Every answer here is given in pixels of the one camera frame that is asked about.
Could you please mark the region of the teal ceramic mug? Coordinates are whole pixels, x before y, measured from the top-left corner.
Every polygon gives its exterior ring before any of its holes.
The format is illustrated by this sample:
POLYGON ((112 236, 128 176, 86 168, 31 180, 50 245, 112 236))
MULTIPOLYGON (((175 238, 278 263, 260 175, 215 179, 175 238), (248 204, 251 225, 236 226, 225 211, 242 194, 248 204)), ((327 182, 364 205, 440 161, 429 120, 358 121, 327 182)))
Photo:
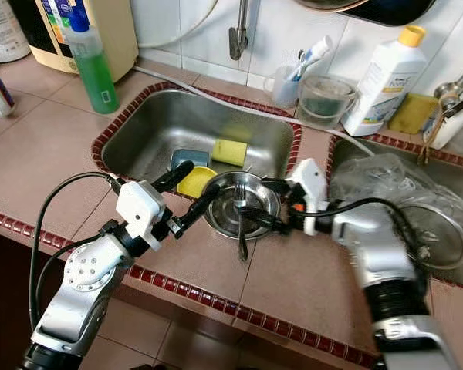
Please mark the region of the teal ceramic mug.
POLYGON ((194 166, 203 166, 209 168, 211 165, 210 153, 202 150, 176 149, 171 154, 171 165, 169 169, 180 166, 185 161, 191 161, 194 166))

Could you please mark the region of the white detergent bottle yellow cap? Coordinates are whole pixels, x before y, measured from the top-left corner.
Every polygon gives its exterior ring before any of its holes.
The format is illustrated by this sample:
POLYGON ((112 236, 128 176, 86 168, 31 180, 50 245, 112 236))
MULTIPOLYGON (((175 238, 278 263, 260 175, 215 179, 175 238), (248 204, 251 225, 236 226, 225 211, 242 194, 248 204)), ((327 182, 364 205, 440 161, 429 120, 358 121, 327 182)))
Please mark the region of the white detergent bottle yellow cap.
POLYGON ((358 100, 341 120, 346 133, 375 134, 394 115, 409 86, 418 81, 428 64, 426 54, 420 49, 426 35, 425 28, 407 25, 396 39, 375 48, 357 84, 358 100))

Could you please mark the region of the stainless steel bowl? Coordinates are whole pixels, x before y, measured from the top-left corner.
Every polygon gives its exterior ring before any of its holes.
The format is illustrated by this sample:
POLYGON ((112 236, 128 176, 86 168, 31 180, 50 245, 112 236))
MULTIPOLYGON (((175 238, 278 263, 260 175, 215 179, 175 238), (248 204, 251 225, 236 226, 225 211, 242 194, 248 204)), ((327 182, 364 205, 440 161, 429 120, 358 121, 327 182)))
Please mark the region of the stainless steel bowl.
POLYGON ((206 188, 218 191, 217 197, 204 209, 204 219, 211 229, 227 237, 237 237, 239 228, 243 227, 247 240, 264 237, 271 231, 256 220, 241 221, 238 215, 241 207, 257 208, 272 216, 279 214, 278 195, 264 187, 259 176, 232 170, 213 177, 206 188))

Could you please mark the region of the chrome kitchen faucet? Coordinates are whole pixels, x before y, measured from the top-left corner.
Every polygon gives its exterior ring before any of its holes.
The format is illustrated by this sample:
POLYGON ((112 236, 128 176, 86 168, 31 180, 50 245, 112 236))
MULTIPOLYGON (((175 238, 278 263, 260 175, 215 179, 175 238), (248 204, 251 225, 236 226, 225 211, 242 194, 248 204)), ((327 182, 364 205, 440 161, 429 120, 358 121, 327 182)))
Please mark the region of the chrome kitchen faucet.
MULTIPOLYGON (((436 88, 434 95, 436 95, 439 103, 439 112, 435 121, 441 117, 451 117, 456 113, 463 113, 463 74, 457 78, 457 81, 440 85, 436 88)), ((427 144, 427 130, 424 131, 424 148, 416 159, 420 165, 428 163, 430 152, 435 150, 427 144)))

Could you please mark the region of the grey wall tap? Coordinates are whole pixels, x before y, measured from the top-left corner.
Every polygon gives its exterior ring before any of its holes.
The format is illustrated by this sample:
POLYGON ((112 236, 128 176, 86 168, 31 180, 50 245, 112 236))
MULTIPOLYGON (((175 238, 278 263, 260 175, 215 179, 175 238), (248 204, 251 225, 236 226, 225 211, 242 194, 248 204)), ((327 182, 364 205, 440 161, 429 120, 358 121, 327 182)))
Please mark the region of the grey wall tap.
POLYGON ((229 57, 235 61, 241 60, 249 43, 247 36, 249 8, 249 0, 239 0, 236 26, 228 29, 229 57))

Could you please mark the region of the white bottle green cap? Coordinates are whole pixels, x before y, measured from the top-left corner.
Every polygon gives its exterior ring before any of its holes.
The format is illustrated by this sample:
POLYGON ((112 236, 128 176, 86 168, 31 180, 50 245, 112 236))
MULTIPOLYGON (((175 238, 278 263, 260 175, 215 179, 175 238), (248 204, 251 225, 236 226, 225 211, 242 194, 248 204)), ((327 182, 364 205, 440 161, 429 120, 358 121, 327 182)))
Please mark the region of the white bottle green cap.
POLYGON ((440 150, 463 130, 463 113, 437 119, 426 131, 427 144, 430 148, 440 150))

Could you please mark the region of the clear plastic bag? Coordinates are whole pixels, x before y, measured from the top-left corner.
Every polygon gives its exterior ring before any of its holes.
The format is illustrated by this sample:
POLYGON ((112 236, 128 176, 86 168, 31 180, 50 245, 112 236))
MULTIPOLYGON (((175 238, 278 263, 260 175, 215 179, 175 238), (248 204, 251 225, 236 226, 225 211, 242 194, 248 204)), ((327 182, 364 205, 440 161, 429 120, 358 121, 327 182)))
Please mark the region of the clear plastic bag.
POLYGON ((463 197, 439 184, 414 163, 393 153, 375 154, 341 163, 331 177, 328 193, 334 200, 379 197, 403 207, 429 204, 463 226, 463 197))

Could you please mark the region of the thick yellow sponge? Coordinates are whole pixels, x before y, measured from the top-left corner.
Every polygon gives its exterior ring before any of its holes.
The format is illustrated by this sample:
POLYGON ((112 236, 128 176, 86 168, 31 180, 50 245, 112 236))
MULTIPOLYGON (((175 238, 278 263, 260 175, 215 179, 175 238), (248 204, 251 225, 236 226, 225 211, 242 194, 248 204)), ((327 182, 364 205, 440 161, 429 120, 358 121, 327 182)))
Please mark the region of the thick yellow sponge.
POLYGON ((211 148, 211 159, 216 162, 245 168, 247 149, 247 143, 229 139, 218 139, 211 148))

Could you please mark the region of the cluttered steel sink basin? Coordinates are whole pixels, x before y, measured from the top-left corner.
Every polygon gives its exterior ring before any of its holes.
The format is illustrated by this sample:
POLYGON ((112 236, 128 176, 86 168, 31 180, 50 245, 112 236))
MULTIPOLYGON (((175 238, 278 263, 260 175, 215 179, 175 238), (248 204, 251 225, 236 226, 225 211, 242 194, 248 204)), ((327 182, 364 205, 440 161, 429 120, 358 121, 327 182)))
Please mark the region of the cluttered steel sink basin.
MULTIPOLYGON (((417 156, 423 149, 422 143, 398 139, 390 135, 375 134, 359 138, 355 142, 338 139, 334 142, 328 158, 328 177, 341 164, 350 160, 370 157, 375 154, 393 153, 414 163, 416 168, 433 177, 437 183, 457 191, 463 197, 463 155, 447 150, 430 152, 428 163, 420 165, 417 156)), ((439 281, 463 287, 463 267, 455 269, 431 269, 430 274, 439 281)))

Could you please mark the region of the yellow plastic bowl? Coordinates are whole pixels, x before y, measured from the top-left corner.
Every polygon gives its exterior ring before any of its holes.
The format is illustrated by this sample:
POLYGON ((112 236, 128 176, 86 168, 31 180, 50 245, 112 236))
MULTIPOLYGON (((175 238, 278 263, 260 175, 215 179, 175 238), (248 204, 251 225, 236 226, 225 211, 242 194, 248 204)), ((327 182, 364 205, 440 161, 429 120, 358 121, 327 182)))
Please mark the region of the yellow plastic bowl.
POLYGON ((217 173, 207 166, 193 166, 191 172, 177 185, 176 193, 198 198, 217 173))

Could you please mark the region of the round steel strainer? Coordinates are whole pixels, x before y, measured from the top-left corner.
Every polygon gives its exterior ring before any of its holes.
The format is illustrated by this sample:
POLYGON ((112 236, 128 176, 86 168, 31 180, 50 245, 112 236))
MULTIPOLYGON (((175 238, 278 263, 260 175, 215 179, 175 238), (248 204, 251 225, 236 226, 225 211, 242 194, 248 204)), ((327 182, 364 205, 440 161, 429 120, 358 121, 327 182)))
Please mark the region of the round steel strainer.
POLYGON ((438 207, 406 203, 400 210, 418 243, 409 247, 409 257, 431 269, 463 267, 463 226, 438 207))

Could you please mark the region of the green liquid bottle blue cap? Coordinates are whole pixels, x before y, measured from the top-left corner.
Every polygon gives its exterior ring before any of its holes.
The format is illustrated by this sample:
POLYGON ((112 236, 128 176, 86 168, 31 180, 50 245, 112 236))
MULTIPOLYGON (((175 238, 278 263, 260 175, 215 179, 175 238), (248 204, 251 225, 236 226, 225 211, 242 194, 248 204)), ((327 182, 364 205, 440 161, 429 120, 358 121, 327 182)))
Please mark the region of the green liquid bottle blue cap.
POLYGON ((79 77, 86 88, 88 101, 95 113, 114 113, 119 109, 114 81, 104 54, 103 43, 97 32, 91 29, 90 18, 83 0, 76 0, 70 8, 70 31, 66 41, 72 53, 79 77))

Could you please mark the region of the clear toothbrush cup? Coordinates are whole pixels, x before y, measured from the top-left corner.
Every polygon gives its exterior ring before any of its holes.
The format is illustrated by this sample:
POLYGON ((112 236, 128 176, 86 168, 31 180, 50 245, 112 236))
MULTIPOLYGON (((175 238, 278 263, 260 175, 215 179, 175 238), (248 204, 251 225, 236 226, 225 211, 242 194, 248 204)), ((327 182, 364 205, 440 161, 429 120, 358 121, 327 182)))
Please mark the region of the clear toothbrush cup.
POLYGON ((283 65, 279 67, 272 77, 267 78, 264 89, 269 95, 270 101, 277 108, 291 110, 296 108, 296 102, 299 98, 299 89, 301 81, 294 80, 295 67, 292 65, 283 65))

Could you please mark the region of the flat yellow scouring pad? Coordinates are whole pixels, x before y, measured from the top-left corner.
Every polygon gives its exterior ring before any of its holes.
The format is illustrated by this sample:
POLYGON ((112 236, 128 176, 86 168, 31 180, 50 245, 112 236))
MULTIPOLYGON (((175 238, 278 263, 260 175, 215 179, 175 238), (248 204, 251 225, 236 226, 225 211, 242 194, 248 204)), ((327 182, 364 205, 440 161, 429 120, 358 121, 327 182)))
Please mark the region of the flat yellow scouring pad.
POLYGON ((407 94, 387 127, 398 133, 419 133, 437 108, 438 99, 433 96, 407 94))

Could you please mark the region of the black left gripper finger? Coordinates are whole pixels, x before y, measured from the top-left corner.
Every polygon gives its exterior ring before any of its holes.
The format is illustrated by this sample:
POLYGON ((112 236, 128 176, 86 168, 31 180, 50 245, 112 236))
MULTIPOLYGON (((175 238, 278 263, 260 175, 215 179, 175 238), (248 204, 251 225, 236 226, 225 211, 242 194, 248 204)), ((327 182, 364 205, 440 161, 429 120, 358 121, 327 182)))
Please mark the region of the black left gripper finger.
POLYGON ((217 196, 221 193, 219 186, 212 186, 209 184, 201 193, 200 197, 193 204, 190 205, 188 211, 182 217, 173 217, 169 221, 169 229, 171 232, 186 232, 191 226, 204 215, 211 202, 216 200, 217 196))
POLYGON ((186 160, 179 163, 175 168, 168 170, 154 181, 154 189, 158 193, 166 193, 175 190, 175 187, 192 172, 195 165, 192 161, 186 160))

